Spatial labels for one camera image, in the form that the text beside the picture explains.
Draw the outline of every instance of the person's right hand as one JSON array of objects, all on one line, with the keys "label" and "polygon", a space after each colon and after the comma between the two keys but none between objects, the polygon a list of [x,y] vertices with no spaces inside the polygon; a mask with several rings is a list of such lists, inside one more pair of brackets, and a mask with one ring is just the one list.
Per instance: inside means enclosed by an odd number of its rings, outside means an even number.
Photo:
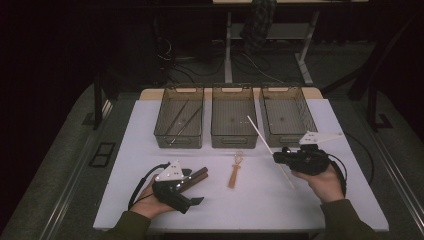
[{"label": "person's right hand", "polygon": [[298,178],[307,181],[314,193],[321,199],[321,202],[328,203],[344,199],[340,181],[336,170],[329,165],[325,172],[311,176],[304,173],[292,171]]}]

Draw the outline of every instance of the dark floor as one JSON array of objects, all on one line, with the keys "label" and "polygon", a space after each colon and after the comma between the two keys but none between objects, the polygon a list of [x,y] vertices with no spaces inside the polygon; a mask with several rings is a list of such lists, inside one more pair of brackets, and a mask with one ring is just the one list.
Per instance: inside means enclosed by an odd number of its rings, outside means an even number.
[{"label": "dark floor", "polygon": [[[293,42],[270,43],[263,54],[251,60],[273,78],[301,82],[294,59],[294,53],[300,47],[299,43]],[[306,63],[314,86],[323,88],[352,72],[368,59],[373,48],[373,43],[366,42],[312,44]],[[233,82],[258,84],[274,81],[258,73],[245,56],[235,54],[232,59]],[[181,54],[175,67],[178,70],[171,70],[169,79],[179,83],[224,82],[223,60],[223,51],[217,51],[216,57],[209,63]],[[381,237],[384,240],[424,239],[422,226],[417,224],[417,217],[422,215],[419,206],[424,201],[421,185],[424,181],[421,171],[424,164],[423,143],[387,96],[381,93],[378,95],[377,112],[384,114],[393,128],[378,132],[371,130],[365,121],[367,99],[350,101],[346,95],[350,86],[351,83],[345,84],[324,97],[330,100],[364,175],[367,178],[373,176],[371,188],[390,225],[390,231],[381,233]],[[121,93],[117,100],[106,105],[105,119],[99,129],[93,131],[92,125],[83,124],[87,114],[93,112],[92,86],[81,95],[1,239],[96,239],[102,234],[92,225],[138,96],[139,93]],[[116,143],[111,162],[105,168],[89,167],[88,162],[101,142]],[[181,236],[165,236],[164,239],[175,237]],[[220,238],[264,237],[233,235]],[[314,239],[321,238],[322,235],[318,235]],[[266,239],[283,238],[266,236]]]}]

